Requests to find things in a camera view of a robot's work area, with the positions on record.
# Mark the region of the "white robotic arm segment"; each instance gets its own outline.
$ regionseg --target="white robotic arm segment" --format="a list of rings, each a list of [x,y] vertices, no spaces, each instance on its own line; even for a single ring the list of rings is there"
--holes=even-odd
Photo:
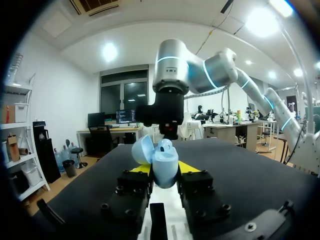
[[[236,83],[243,91],[256,103],[262,115],[266,116],[273,108],[273,104],[269,99],[262,95],[257,84],[241,69],[237,68],[238,79]]]
[[[281,128],[281,131],[287,137],[289,148],[294,149],[301,127],[295,118],[291,115],[287,106],[272,88],[268,88],[264,95],[259,91],[255,82],[241,69],[237,68],[238,79],[236,83],[245,91],[245,93],[256,103],[259,111],[265,116],[271,110]]]
[[[158,93],[165,88],[175,88],[184,95],[189,90],[200,94],[231,84],[238,78],[235,58],[236,54],[226,48],[203,60],[182,41],[165,40],[156,56],[153,90]]]

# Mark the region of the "air vent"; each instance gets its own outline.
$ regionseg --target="air vent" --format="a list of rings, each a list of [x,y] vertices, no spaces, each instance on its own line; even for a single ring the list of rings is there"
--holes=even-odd
[[[93,16],[103,11],[119,7],[121,0],[69,0],[78,15]]]

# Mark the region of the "black tabletop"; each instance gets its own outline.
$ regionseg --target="black tabletop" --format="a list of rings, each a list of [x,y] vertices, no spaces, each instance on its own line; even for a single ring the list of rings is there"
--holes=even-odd
[[[320,180],[316,176],[216,138],[174,141],[173,145],[180,161],[212,175],[216,192],[232,206],[229,219],[215,228],[232,230],[267,209],[279,209],[289,199],[294,202],[299,229],[305,233],[316,230],[310,217],[320,213]],[[129,239],[129,232],[104,222],[100,204],[108,202],[122,171],[138,166],[131,147],[126,144],[112,150],[66,186],[49,206],[77,231],[105,236],[117,233],[118,239]],[[34,219],[53,231],[41,212]],[[215,228],[208,229],[204,237],[209,239]]]

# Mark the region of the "chair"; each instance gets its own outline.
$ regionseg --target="chair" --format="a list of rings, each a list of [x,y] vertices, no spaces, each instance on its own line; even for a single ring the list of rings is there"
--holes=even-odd
[[[118,146],[120,138],[116,137],[112,139],[110,129],[107,125],[94,125],[88,128],[97,153],[103,152],[107,154]]]
[[[267,143],[267,136],[270,137],[270,132],[269,132],[269,131],[264,131],[264,132],[262,133],[262,135],[264,136],[264,139],[265,139],[265,142],[264,142],[262,145],[263,145],[263,146],[267,146],[267,145],[268,145],[268,143]]]
[[[82,153],[84,150],[81,147],[76,147],[71,149],[71,153],[72,154],[76,154],[76,157],[78,158],[79,161],[79,169],[85,168],[86,166],[88,166],[87,162],[81,161],[79,154]]]

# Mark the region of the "door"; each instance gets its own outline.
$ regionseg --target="door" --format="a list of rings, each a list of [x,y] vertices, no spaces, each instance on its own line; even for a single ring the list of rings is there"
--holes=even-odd
[[[295,95],[293,96],[287,96],[286,97],[286,104],[287,104],[287,107],[289,108],[290,112],[293,112],[295,111],[296,113],[296,116],[299,114],[298,113],[298,107],[297,107],[297,98]]]

